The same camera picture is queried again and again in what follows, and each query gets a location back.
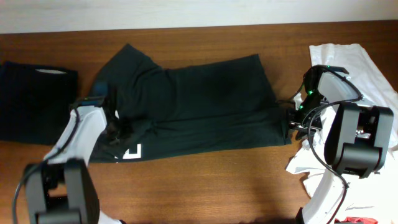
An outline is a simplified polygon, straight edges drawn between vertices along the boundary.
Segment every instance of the wood grain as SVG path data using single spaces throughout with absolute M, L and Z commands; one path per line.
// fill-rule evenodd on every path
M 78 70 L 84 96 L 98 70 L 125 43 L 165 68 L 259 54 L 278 98 L 289 97 L 310 68 L 309 45 L 359 43 L 398 88 L 398 21 L 6 34 L 0 35 L 0 58 Z M 293 218 L 309 200 L 302 175 L 284 170 L 299 148 L 294 142 L 129 164 L 90 164 L 90 174 L 103 211 L 128 223 L 272 223 Z M 49 149 L 0 142 L 1 223 L 11 222 L 11 200 L 23 168 Z M 18 214 L 20 223 L 27 223 L 23 191 Z

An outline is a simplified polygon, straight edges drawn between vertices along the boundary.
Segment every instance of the white wall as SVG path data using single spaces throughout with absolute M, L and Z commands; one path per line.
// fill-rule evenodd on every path
M 398 0 L 0 0 L 0 33 L 398 19 Z

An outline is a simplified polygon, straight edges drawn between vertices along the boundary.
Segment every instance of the folded shirt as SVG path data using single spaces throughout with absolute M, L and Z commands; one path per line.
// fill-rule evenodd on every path
M 0 68 L 0 140 L 53 145 L 76 99 L 76 71 L 6 62 Z

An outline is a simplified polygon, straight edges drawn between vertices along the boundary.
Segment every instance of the clothing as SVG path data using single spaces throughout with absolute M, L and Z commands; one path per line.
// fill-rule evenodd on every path
M 396 116 L 398 94 L 359 44 L 310 46 L 310 55 L 313 66 L 332 65 L 347 69 L 350 82 L 360 90 L 365 99 L 373 102 L 374 105 L 389 107 L 395 114 L 384 166 L 365 179 L 358 179 L 355 175 L 343 175 L 349 182 L 349 188 L 345 202 L 336 214 L 336 218 L 344 220 L 346 217 L 369 217 L 376 219 L 379 223 L 397 223 L 398 214 L 394 209 L 396 205 L 391 202 L 398 201 L 395 188 L 395 183 L 398 181 L 398 146 L 396 146 L 398 143 Z M 323 128 L 314 135 L 313 146 L 321 157 L 324 155 L 325 141 L 335 114 L 332 107 L 325 109 L 321 114 Z M 292 174 L 309 172 L 308 179 L 304 180 L 303 184 L 310 197 L 314 195 L 325 172 L 325 168 L 310 150 L 307 140 L 302 142 L 302 148 L 289 161 L 286 170 Z M 341 188 L 339 178 L 335 177 L 333 187 Z
M 289 144 L 285 112 L 258 55 L 164 70 L 126 45 L 95 81 L 116 89 L 116 109 L 132 134 L 100 136 L 92 162 L 131 162 L 224 149 Z M 129 149 L 141 158 L 122 159 Z
M 0 140 L 53 145 L 76 99 L 76 71 L 6 62 L 0 68 Z
M 363 224 L 378 224 L 379 222 L 373 218 L 357 218 L 357 217 L 347 217 L 342 223 L 363 223 Z

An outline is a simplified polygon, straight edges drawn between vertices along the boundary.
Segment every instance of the black cable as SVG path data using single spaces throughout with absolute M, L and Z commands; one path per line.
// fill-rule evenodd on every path
M 61 148 L 58 148 L 57 152 L 46 158 L 45 160 L 43 160 L 41 163 L 39 163 L 38 165 L 35 165 L 33 167 L 31 167 L 29 169 L 29 171 L 27 171 L 24 176 L 21 178 L 21 180 L 18 183 L 17 189 L 15 190 L 15 194 L 14 194 L 14 198 L 12 199 L 12 220 L 14 224 L 18 224 L 18 218 L 17 218 L 17 199 L 18 199 L 18 195 L 19 195 L 19 191 L 22 188 L 22 185 L 26 182 L 26 180 L 30 177 L 30 175 L 32 175 L 35 171 L 37 171 L 37 169 L 41 168 L 44 164 L 48 163 L 49 160 L 53 159 L 54 157 L 58 156 L 59 154 L 61 154 L 65 148 L 69 145 L 69 143 L 71 142 L 71 140 L 73 139 L 74 135 L 77 132 L 79 123 L 80 123 L 80 115 L 79 112 L 77 111 L 76 108 L 73 109 L 76 113 L 76 120 L 75 120 L 75 125 L 72 129 L 72 132 L 70 133 L 68 139 L 65 141 L 65 143 L 63 144 L 63 146 Z
M 328 106 L 333 106 L 333 105 L 334 105 L 333 103 L 330 103 L 330 104 L 326 105 L 326 107 L 328 107 Z M 329 224 L 329 223 L 331 223 L 331 222 L 334 220 L 334 218 L 335 218 L 335 216 L 336 216 L 338 210 L 340 209 L 341 205 L 343 204 L 343 202 L 344 202 L 344 200 L 345 200 L 345 198 L 346 198 L 347 190 L 348 190 L 348 183 L 347 183 L 347 181 L 344 179 L 344 177 L 343 177 L 342 175 L 338 174 L 338 173 L 337 173 L 336 171 L 334 171 L 330 166 L 328 166 L 326 163 L 324 163 L 324 162 L 321 160 L 321 158 L 318 156 L 317 152 L 315 152 L 315 149 L 314 149 L 314 147 L 313 147 L 313 145 L 312 145 L 312 144 L 313 144 L 313 136 L 311 136 L 311 134 L 309 134 L 310 131 L 311 131 L 311 125 L 312 125 L 312 122 L 314 121 L 316 115 L 317 115 L 318 113 L 320 113 L 323 109 L 324 109 L 324 108 L 317 110 L 317 111 L 315 112 L 314 116 L 312 116 L 311 120 L 309 121 L 307 131 L 308 131 L 308 143 L 309 143 L 309 145 L 310 145 L 310 148 L 311 148 L 311 151 L 312 151 L 313 155 L 315 156 L 315 158 L 317 158 L 317 160 L 318 160 L 328 171 L 330 171 L 332 174 L 334 174 L 335 176 L 337 176 L 337 177 L 341 180 L 341 183 L 343 184 L 343 187 L 344 187 L 343 196 L 341 197 L 340 203 L 337 205 L 335 212 L 334 212 L 333 215 L 330 217 L 330 219 L 329 219 L 329 221 L 328 221 L 328 223 L 327 223 L 327 224 Z
M 313 155 L 315 156 L 315 158 L 317 158 L 317 160 L 319 161 L 320 164 L 322 164 L 328 171 L 330 171 L 332 174 L 334 174 L 335 176 L 337 176 L 337 177 L 341 180 L 341 183 L 343 184 L 343 187 L 344 187 L 343 196 L 341 197 L 341 200 L 340 200 L 339 204 L 337 205 L 335 212 L 333 213 L 333 215 L 330 217 L 329 221 L 327 222 L 327 224 L 329 224 L 329 223 L 331 223 L 331 222 L 335 219 L 336 214 L 338 213 L 338 210 L 340 209 L 341 205 L 343 204 L 343 202 L 344 202 L 344 200 L 345 200 L 345 198 L 346 198 L 346 195 L 347 195 L 347 191 L 348 191 L 348 187 L 349 187 L 349 186 L 348 186 L 347 181 L 344 179 L 344 177 L 343 177 L 342 175 L 338 174 L 336 171 L 334 171 L 334 170 L 333 170 L 330 166 L 328 166 L 326 163 L 324 163 L 324 162 L 321 160 L 321 158 L 318 156 L 317 152 L 315 152 L 315 149 L 314 149 L 314 147 L 313 147 L 313 136 L 311 135 L 312 123 L 313 123 L 313 121 L 316 119 L 317 115 L 320 114 L 320 113 L 321 113 L 324 109 L 326 109 L 327 107 L 339 105 L 339 104 L 341 104 L 341 103 L 356 102 L 356 101 L 362 100 L 362 99 L 363 99 L 363 95 L 362 95 L 362 93 L 357 89 L 356 86 L 354 86 L 354 85 L 353 85 L 350 81 L 348 81 L 345 77 L 342 77 L 341 75 L 337 74 L 337 73 L 334 72 L 333 70 L 331 70 L 331 69 L 329 69 L 329 68 L 327 68 L 327 67 L 321 66 L 321 65 L 316 65 L 316 66 L 314 66 L 314 67 L 321 67 L 322 69 L 324 69 L 324 70 L 326 70 L 326 71 L 328 71 L 328 72 L 334 74 L 334 75 L 335 75 L 336 77 L 338 77 L 340 80 L 342 80 L 343 82 L 346 82 L 346 83 L 357 93 L 357 95 L 358 95 L 358 97 L 357 97 L 357 98 L 354 98 L 354 99 L 340 100 L 340 101 L 336 101 L 336 102 L 333 102 L 333 103 L 329 103 L 329 104 L 327 104 L 327 105 L 321 105 L 321 106 L 318 106 L 318 107 L 316 107 L 316 108 L 313 108 L 312 110 L 310 110 L 310 112 L 308 112 L 308 113 L 305 115 L 304 119 L 302 120 L 302 126 L 304 126 L 303 124 L 304 124 L 305 120 L 312 114 L 312 112 L 314 112 L 313 115 L 312 115 L 312 117 L 310 118 L 310 121 L 308 122 L 308 126 L 307 126 L 308 143 L 309 143 L 309 145 L 310 145 L 311 151 L 312 151 Z

